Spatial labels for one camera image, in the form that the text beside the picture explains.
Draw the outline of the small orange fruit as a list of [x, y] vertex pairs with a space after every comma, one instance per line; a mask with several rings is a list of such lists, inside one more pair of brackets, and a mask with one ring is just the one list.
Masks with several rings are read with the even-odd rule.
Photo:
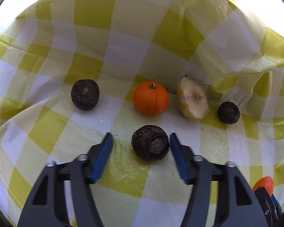
[[273, 195], [273, 189], [274, 189], [273, 178], [269, 177], [269, 176], [261, 178], [260, 180], [258, 180], [254, 184], [252, 190], [255, 192], [257, 189], [259, 189], [261, 187], [266, 189], [269, 196], [272, 196]]

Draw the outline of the dark wrinkled fruit left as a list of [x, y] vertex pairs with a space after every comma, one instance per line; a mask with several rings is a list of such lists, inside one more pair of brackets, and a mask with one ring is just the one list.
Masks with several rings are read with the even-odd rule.
[[77, 80], [71, 89], [73, 104], [84, 111], [92, 110], [97, 105], [99, 96], [99, 86], [92, 79]]

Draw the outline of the dark wrinkled fruit front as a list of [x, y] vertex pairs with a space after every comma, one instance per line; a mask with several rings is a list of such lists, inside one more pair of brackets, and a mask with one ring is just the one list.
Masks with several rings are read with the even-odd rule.
[[159, 126], [145, 125], [137, 129], [131, 138], [136, 156], [145, 161], [162, 160], [170, 150], [169, 138]]

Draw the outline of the small dark wrinkled fruit right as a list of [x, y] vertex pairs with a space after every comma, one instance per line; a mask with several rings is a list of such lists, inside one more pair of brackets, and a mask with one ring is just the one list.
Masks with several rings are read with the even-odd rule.
[[223, 102], [218, 108], [218, 117], [225, 124], [235, 124], [240, 119], [240, 110], [235, 103]]

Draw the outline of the orange tangerine with stem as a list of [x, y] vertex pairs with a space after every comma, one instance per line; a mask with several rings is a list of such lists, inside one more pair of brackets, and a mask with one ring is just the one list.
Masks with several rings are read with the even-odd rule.
[[136, 87], [132, 102], [138, 113], [153, 117], [161, 115], [166, 110], [169, 104], [169, 95], [163, 85], [147, 81]]

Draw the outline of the pale yellow cut fruit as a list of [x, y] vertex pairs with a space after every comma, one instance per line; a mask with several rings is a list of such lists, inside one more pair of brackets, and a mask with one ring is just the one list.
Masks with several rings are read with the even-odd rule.
[[207, 95], [193, 78], [184, 75], [176, 87], [177, 106], [188, 119], [201, 120], [209, 113]]

